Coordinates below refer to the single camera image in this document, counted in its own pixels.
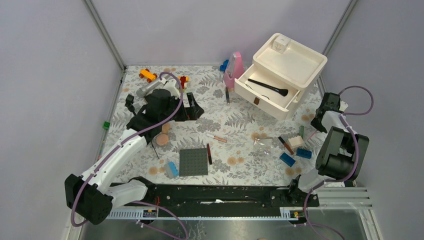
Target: floral tablecloth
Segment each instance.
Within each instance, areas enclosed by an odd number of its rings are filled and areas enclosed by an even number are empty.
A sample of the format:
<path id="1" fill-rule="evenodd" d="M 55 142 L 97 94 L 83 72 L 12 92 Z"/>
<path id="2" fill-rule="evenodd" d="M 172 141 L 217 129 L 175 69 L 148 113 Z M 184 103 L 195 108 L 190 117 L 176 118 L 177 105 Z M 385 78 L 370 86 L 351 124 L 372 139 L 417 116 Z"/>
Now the floral tablecloth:
<path id="1" fill-rule="evenodd" d="M 227 104 L 223 73 L 218 66 L 129 66 L 103 151 L 118 140 L 132 117 L 124 106 L 127 95 L 135 96 L 135 103 L 145 103 L 136 95 L 136 91 L 147 84 L 145 78 L 139 77 L 140 70 L 145 68 L 158 75 L 169 71 L 176 76 L 188 76 L 185 93 L 192 92 L 205 113 L 196 121 L 170 122 L 169 143 L 159 146 L 153 140 L 159 159 L 149 144 L 122 169 L 115 182 L 123 183 L 143 176 L 157 184 L 286 186 L 297 175 L 315 167 L 317 154 L 326 137 L 324 133 L 318 132 L 305 143 L 305 148 L 312 151 L 312 159 L 294 156 L 296 163 L 292 167 L 279 159 L 283 152 L 288 151 L 277 137 L 295 137 L 299 127 L 304 126 L 306 140 L 315 131 L 310 122 L 321 102 L 318 87 L 312 89 L 291 119 L 276 120 L 235 92 L 230 92 L 230 104 Z M 209 138 L 206 133 L 227 139 L 227 143 Z M 271 148 L 271 154 L 263 155 L 255 151 L 256 137 L 273 137 L 272 146 L 275 148 Z M 178 166 L 180 149 L 203 148 L 207 143 L 210 144 L 213 161 L 209 165 L 208 175 L 168 178 L 164 165 L 174 162 Z"/>

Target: black makeup brush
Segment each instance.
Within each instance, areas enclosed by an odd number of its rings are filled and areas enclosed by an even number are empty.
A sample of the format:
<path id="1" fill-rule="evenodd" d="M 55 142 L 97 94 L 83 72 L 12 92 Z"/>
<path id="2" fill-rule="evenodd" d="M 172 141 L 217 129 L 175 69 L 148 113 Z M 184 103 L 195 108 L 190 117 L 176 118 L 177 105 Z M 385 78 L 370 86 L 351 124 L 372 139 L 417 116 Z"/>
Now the black makeup brush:
<path id="1" fill-rule="evenodd" d="M 252 82 L 252 83 L 255 83 L 255 84 L 259 85 L 259 86 L 262 86 L 264 88 L 271 89 L 272 91 L 275 91 L 275 92 L 279 93 L 283 97 L 287 96 L 287 94 L 289 93 L 289 90 L 287 90 L 287 89 L 276 88 L 274 86 L 270 86 L 270 85 L 265 84 L 263 82 L 255 81 L 255 80 L 252 80 L 250 78 L 248 79 L 248 81 L 249 82 Z"/>

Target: clear plastic bag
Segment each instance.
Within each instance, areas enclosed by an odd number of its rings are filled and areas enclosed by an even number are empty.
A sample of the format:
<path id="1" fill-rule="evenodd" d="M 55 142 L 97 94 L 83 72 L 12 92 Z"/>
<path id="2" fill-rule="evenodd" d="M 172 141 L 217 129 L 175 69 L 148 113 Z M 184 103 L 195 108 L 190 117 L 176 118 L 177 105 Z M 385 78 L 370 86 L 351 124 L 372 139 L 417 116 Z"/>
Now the clear plastic bag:
<path id="1" fill-rule="evenodd" d="M 272 137 L 257 137 L 253 142 L 253 150 L 261 156 L 270 156 L 274 154 Z"/>

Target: pink bottle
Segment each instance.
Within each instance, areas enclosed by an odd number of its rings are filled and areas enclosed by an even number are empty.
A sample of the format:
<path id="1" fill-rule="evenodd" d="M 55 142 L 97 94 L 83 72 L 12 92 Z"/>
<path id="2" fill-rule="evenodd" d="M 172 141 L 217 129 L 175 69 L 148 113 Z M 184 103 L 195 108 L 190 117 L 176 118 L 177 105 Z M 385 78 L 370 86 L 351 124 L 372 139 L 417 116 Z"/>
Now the pink bottle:
<path id="1" fill-rule="evenodd" d="M 235 79 L 240 78 L 244 72 L 242 55 L 236 51 L 229 58 L 228 66 L 224 72 L 224 83 L 228 90 L 234 90 Z"/>

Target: white wall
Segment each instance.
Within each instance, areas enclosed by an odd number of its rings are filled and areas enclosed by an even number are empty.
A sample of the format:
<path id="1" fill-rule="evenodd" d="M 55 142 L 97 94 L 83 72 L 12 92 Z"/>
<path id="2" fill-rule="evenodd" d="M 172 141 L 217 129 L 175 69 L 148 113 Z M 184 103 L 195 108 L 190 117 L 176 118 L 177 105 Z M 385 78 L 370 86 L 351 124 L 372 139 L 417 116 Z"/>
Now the white wall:
<path id="1" fill-rule="evenodd" d="M 222 64 L 274 33 L 322 52 L 349 0 L 93 0 L 127 65 Z"/>
<path id="2" fill-rule="evenodd" d="M 385 240 L 423 238 L 423 12 L 422 0 L 359 1 L 323 71 L 331 92 L 374 94 L 373 111 L 348 122 L 370 140 L 358 182 Z M 369 106 L 360 91 L 342 95 L 350 112 Z"/>
<path id="3" fill-rule="evenodd" d="M 83 1 L 0 4 L 0 239 L 57 240 L 120 70 Z"/>

